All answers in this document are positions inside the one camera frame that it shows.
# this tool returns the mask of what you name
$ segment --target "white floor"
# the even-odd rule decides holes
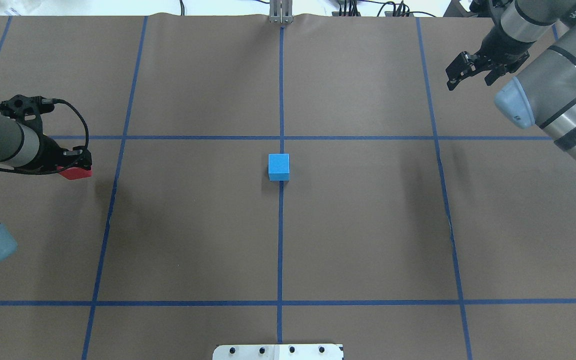
[[[183,3],[188,16],[265,15],[269,12],[268,4],[256,0],[183,0]],[[442,16],[450,0],[405,0],[405,3],[412,11]],[[293,0],[292,9],[295,15],[331,16],[339,9],[337,4],[337,0]],[[376,16],[382,5],[359,2],[358,7],[362,16]],[[384,10],[391,9],[391,5],[386,5]],[[0,0],[0,16],[143,16],[157,13],[179,15],[179,0]]]

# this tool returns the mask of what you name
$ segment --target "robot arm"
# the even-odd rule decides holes
[[[506,84],[494,97],[494,103],[519,128],[538,125],[556,146],[576,160],[576,0],[515,0],[503,10],[500,21],[475,54],[477,57],[469,59],[469,54],[462,52],[446,73],[450,90],[475,75],[482,69],[481,64],[492,69],[492,82],[504,70],[514,73],[528,58],[527,52],[518,55],[519,52],[530,47],[559,18],[570,30]],[[523,45],[509,47],[508,38]],[[510,63],[517,56],[520,64]],[[488,85],[492,84],[489,76]]]
[[[62,100],[41,96],[16,95],[0,102],[0,163],[13,167],[0,168],[0,171],[32,175],[59,173],[70,180],[92,175],[87,128],[86,145],[76,146],[73,150],[61,148],[43,133],[41,114],[53,111],[55,103],[71,106]],[[0,261],[16,248],[16,241],[0,223]]]

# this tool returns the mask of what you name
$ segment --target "blue cube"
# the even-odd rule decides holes
[[[268,154],[268,177],[271,182],[287,182],[290,180],[290,154]]]

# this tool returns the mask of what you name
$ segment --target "white bracket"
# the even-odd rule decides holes
[[[269,0],[270,22],[288,25],[293,22],[293,0]]]
[[[342,344],[222,345],[212,360],[344,360]]]

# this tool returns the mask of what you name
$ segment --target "red object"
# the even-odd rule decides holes
[[[63,166],[57,166],[57,170],[63,169]],[[83,178],[90,178],[92,177],[92,168],[90,170],[86,170],[84,168],[79,167],[71,167],[59,173],[59,175],[63,176],[68,180],[77,180]]]

